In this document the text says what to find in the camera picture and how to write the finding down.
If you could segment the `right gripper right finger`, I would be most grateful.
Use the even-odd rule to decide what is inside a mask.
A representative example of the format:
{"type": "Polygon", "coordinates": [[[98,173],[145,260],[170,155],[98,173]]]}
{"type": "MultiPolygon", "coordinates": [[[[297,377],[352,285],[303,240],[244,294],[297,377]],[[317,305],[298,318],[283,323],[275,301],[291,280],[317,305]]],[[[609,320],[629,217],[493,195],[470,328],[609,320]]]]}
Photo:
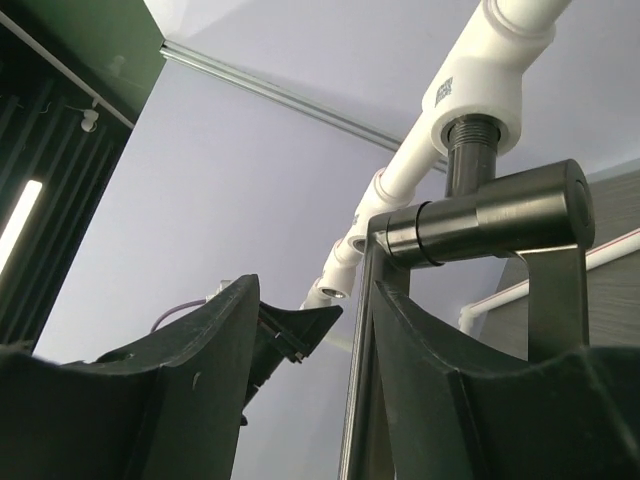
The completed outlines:
{"type": "Polygon", "coordinates": [[[580,348],[531,364],[439,320],[393,286],[373,291],[401,479],[635,479],[639,352],[580,348]]]}

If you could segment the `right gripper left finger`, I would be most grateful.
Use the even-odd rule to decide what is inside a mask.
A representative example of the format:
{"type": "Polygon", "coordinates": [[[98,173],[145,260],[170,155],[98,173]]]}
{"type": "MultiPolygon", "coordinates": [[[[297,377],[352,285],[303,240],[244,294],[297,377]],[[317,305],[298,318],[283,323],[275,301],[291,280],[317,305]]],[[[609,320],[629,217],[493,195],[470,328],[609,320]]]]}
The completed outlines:
{"type": "Polygon", "coordinates": [[[5,479],[227,479],[260,303],[256,275],[93,363],[1,351],[5,479]]]}

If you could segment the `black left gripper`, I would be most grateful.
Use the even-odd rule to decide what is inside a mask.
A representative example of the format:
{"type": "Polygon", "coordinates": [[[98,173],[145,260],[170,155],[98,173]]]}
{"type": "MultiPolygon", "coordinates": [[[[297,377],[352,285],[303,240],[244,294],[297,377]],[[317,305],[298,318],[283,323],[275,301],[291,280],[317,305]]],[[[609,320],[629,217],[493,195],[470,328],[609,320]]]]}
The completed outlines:
{"type": "Polygon", "coordinates": [[[284,310],[261,302],[243,408],[284,360],[301,363],[308,358],[342,313],[338,305],[284,310]]]}

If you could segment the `dark metal long faucet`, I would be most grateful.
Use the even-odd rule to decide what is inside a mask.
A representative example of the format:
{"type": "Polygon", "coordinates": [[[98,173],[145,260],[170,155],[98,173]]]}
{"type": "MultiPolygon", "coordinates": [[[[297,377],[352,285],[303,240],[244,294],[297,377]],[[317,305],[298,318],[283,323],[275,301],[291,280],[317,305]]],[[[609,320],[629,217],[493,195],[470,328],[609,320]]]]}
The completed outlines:
{"type": "Polygon", "coordinates": [[[497,177],[500,128],[467,115],[446,129],[446,197],[373,217],[354,332],[339,477],[390,479],[394,465],[374,332],[372,290],[383,280],[407,292],[413,269],[487,256],[527,265],[528,357],[541,362],[589,341],[586,251],[592,200],[572,160],[497,177]]]}

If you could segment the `white PVC pipe frame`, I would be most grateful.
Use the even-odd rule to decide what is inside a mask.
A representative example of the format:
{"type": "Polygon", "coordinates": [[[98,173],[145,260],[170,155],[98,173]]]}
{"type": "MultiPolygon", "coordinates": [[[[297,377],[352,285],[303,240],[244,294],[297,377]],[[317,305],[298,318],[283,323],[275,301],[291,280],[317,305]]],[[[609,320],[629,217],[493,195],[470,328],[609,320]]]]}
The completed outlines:
{"type": "Polygon", "coordinates": [[[369,220],[407,206],[448,156],[447,194],[476,192],[522,131],[523,76],[552,43],[566,1],[482,1],[422,99],[422,112],[390,163],[372,177],[352,225],[336,241],[301,307],[350,297],[369,220]]]}

